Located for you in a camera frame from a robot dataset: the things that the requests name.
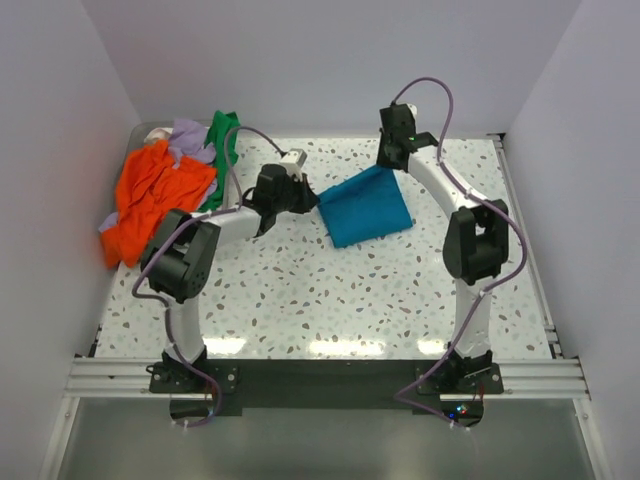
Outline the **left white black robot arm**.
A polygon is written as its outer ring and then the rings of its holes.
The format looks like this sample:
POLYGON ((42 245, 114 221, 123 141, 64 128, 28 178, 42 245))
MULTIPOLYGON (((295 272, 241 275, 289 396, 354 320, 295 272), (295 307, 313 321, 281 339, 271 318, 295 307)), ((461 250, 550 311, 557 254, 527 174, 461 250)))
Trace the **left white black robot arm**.
POLYGON ((280 162, 261 168, 255 186, 241 195, 235 208, 201 214, 173 209, 165 215, 141 257, 132 295, 163 305, 163 361, 175 364, 171 378, 183 391, 196 392, 207 380, 199 296, 217 249, 261 237, 280 214, 306 214, 318 203, 307 175, 280 162))

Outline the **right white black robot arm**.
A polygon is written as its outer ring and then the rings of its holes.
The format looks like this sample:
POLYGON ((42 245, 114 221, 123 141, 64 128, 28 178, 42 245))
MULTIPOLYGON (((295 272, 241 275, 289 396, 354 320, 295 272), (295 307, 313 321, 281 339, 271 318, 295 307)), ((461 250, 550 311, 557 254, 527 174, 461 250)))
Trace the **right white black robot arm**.
POLYGON ((380 110, 380 145, 376 164, 402 170, 431 194, 445 217, 443 262, 456 283, 454 333, 438 373, 459 393, 469 392, 490 369, 491 300, 488 286, 509 257, 508 207, 502 200, 491 210, 472 200, 471 185, 455 170, 445 173, 435 155, 438 141, 416 128, 417 108, 393 103, 380 110))

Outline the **blue t shirt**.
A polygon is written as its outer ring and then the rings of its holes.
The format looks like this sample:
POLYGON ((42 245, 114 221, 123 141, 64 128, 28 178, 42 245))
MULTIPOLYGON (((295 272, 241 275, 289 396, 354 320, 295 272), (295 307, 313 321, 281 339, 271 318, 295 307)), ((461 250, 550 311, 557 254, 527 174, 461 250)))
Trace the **blue t shirt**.
POLYGON ((413 221, 391 169, 372 166, 319 195, 333 246, 346 248, 398 233, 413 221))

